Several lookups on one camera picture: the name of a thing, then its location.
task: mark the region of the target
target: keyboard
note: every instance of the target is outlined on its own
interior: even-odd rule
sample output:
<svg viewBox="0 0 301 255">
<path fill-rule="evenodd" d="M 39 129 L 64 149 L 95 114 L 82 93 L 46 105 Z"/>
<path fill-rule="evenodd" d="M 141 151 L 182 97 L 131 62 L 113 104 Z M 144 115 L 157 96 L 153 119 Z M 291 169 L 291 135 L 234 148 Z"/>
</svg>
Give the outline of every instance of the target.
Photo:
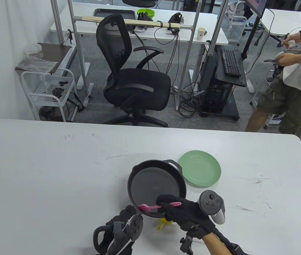
<svg viewBox="0 0 301 255">
<path fill-rule="evenodd" d="M 238 60 L 234 50 L 221 50 L 221 57 L 224 61 L 224 69 L 226 75 L 241 76 Z"/>
</svg>

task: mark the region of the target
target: clear plastic bag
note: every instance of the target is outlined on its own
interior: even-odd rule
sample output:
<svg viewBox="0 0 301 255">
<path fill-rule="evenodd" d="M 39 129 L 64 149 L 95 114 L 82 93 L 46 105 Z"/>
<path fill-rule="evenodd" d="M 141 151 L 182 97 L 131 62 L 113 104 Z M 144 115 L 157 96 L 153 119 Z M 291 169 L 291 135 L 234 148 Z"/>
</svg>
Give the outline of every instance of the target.
<svg viewBox="0 0 301 255">
<path fill-rule="evenodd" d="M 50 72 L 56 66 L 57 62 L 41 59 L 40 57 L 43 57 L 41 50 L 42 48 L 39 44 L 25 47 L 23 60 L 19 63 L 18 67 L 31 72 Z"/>
</svg>

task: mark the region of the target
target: green plate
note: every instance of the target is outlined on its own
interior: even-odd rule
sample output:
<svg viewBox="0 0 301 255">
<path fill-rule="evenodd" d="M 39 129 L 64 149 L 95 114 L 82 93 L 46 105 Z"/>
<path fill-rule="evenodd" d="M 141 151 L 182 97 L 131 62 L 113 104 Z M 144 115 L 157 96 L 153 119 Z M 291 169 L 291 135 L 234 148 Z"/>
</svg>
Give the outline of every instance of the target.
<svg viewBox="0 0 301 255">
<path fill-rule="evenodd" d="M 140 12 L 147 12 L 149 18 L 153 18 L 155 16 L 155 12 L 152 9 L 138 9 L 137 14 L 139 15 Z"/>
<path fill-rule="evenodd" d="M 185 179 L 195 185 L 208 187 L 214 185 L 221 176 L 218 161 L 204 151 L 189 151 L 179 160 Z"/>
</svg>

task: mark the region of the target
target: wooden stick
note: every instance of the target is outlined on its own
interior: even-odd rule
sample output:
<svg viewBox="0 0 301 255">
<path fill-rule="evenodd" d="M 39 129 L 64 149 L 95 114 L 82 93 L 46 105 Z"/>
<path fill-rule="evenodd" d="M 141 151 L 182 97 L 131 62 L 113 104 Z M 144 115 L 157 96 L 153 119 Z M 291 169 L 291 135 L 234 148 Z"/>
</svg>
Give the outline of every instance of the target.
<svg viewBox="0 0 301 255">
<path fill-rule="evenodd" d="M 104 18 L 103 17 L 96 17 L 96 16 L 82 16 L 83 21 L 88 22 L 101 22 Z M 151 22 L 145 20 L 136 20 L 136 19 L 124 19 L 126 25 L 136 25 L 136 26 L 148 26 L 148 27 L 161 27 L 160 22 Z M 168 23 L 163 22 L 162 27 L 169 28 L 171 24 L 171 28 L 180 28 L 179 23 Z"/>
</svg>

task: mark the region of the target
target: cargo shorts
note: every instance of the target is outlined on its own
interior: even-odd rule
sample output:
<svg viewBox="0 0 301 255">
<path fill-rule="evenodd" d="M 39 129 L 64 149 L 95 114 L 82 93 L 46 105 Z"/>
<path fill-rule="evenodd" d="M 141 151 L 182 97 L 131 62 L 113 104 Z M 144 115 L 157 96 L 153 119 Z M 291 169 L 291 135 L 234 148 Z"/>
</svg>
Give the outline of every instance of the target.
<svg viewBox="0 0 301 255">
<path fill-rule="evenodd" d="M 269 114 L 285 113 L 279 132 L 301 136 L 301 91 L 283 83 L 283 72 L 260 96 L 257 109 Z"/>
</svg>

